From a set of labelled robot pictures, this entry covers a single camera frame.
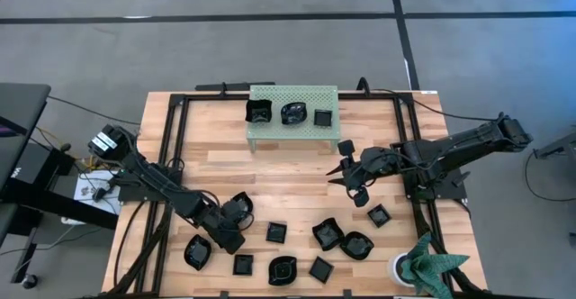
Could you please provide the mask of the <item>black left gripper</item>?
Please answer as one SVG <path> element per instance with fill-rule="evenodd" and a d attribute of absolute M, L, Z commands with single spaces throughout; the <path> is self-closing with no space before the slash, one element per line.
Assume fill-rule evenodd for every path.
<path fill-rule="evenodd" d="M 253 215 L 243 216 L 243 205 L 235 200 L 218 206 L 209 204 L 198 194 L 192 194 L 185 202 L 184 217 L 195 228 L 203 228 L 229 254 L 234 254 L 244 244 L 246 240 L 242 233 L 255 220 Z"/>

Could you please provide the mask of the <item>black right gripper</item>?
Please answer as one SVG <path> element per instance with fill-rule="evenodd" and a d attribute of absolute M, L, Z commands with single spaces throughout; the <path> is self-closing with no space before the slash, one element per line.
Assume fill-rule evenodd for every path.
<path fill-rule="evenodd" d="M 330 184 L 344 186 L 346 194 L 356 207 L 363 207 L 369 201 L 367 187 L 376 179 L 397 175 L 401 169 L 401 157 L 392 149 L 371 147 L 364 149 L 359 160 L 354 160 L 354 143 L 351 140 L 341 141 L 339 153 L 344 157 L 339 164 L 327 173 L 327 176 L 341 173 L 342 177 L 330 179 Z"/>

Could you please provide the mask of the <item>wavy square black plate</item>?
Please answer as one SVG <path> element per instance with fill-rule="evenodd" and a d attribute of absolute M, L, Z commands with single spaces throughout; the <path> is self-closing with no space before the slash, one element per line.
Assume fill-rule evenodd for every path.
<path fill-rule="evenodd" d="M 246 103 L 245 121 L 252 123 L 270 122 L 272 119 L 272 101 L 267 99 L 251 100 Z"/>
<path fill-rule="evenodd" d="M 333 249 L 345 238 L 344 232 L 338 226 L 334 217 L 330 217 L 314 226 L 312 233 L 323 251 Z"/>
<path fill-rule="evenodd" d="M 235 200 L 243 205 L 243 216 L 252 214 L 254 205 L 246 192 L 234 195 L 230 200 Z"/>

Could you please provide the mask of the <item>leaf shaped black plate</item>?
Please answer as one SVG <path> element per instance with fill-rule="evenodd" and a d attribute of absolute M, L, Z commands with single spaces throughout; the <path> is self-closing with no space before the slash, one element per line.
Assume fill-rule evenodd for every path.
<path fill-rule="evenodd" d="M 303 123 L 308 117 L 307 106 L 304 102 L 294 102 L 281 108 L 281 122 L 283 125 Z"/>
<path fill-rule="evenodd" d="M 350 258 L 364 260 L 374 248 L 374 243 L 363 233 L 351 231 L 340 242 L 339 247 Z"/>
<path fill-rule="evenodd" d="M 273 286 L 290 285 L 297 277 L 297 258 L 281 256 L 271 260 L 268 266 L 268 284 Z"/>
<path fill-rule="evenodd" d="M 194 235 L 184 249 L 184 261 L 190 267 L 200 271 L 207 264 L 211 253 L 211 243 L 201 235 Z"/>

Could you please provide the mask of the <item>green perforated metal rack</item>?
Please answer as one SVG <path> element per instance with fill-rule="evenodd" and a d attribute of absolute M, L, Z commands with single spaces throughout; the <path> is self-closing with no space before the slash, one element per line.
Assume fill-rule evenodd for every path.
<path fill-rule="evenodd" d="M 252 152 L 260 140 L 325 140 L 335 150 L 340 141 L 340 119 L 337 86 L 253 85 L 250 100 L 270 100 L 270 122 L 248 122 L 246 138 Z M 282 124 L 281 109 L 290 103 L 304 103 L 307 118 L 297 124 Z M 314 123 L 315 111 L 330 111 L 330 126 Z"/>

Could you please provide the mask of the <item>white plant pot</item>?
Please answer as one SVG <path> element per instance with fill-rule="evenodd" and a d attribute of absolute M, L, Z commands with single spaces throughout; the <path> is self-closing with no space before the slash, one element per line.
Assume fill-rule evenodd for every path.
<path fill-rule="evenodd" d="M 413 284 L 401 277 L 401 263 L 407 258 L 407 255 L 408 253 L 404 252 L 389 259 L 387 266 L 388 276 L 396 285 L 414 288 Z"/>

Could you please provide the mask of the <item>green striped plant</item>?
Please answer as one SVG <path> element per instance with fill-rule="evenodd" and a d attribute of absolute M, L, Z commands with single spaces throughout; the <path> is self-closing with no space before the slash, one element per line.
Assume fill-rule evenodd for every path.
<path fill-rule="evenodd" d="M 401 277 L 416 288 L 417 294 L 427 293 L 436 299 L 454 299 L 440 278 L 442 273 L 460 267 L 469 259 L 465 255 L 430 254 L 432 235 L 427 232 L 401 262 Z"/>

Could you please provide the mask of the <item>black flat bar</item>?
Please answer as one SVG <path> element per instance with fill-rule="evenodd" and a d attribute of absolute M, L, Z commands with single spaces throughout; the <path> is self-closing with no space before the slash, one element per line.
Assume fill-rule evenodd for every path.
<path fill-rule="evenodd" d="M 221 94 L 226 94 L 230 91 L 249 91 L 252 86 L 274 86 L 275 82 L 241 82 L 241 83 L 226 83 L 209 85 L 198 85 L 194 88 L 195 91 L 208 92 L 215 91 Z"/>

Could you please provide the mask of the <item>white power strip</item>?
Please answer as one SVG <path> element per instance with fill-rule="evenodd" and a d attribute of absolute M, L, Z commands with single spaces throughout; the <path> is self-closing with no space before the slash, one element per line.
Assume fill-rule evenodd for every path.
<path fill-rule="evenodd" d="M 93 206 L 118 215 L 121 211 L 119 186 L 110 186 L 113 172 L 96 170 L 80 176 L 60 177 L 55 184 L 55 193 L 73 198 L 82 204 Z"/>

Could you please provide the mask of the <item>grey metal stand leg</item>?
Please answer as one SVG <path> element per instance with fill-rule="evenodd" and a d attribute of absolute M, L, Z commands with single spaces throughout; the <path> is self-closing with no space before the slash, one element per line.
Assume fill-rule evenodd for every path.
<path fill-rule="evenodd" d="M 546 159 L 553 154 L 562 154 L 576 162 L 576 132 L 572 132 L 559 140 L 535 150 L 537 159 Z"/>

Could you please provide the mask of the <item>black desk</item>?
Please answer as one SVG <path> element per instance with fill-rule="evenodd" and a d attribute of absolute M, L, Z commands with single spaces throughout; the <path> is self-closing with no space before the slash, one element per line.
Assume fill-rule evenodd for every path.
<path fill-rule="evenodd" d="M 50 190 L 76 160 L 65 149 L 32 142 L 49 93 L 48 85 L 0 83 L 0 246 L 8 234 L 27 238 L 12 284 L 21 284 L 30 274 L 28 266 L 38 250 L 34 237 L 44 213 L 109 230 L 118 221 L 113 213 Z"/>

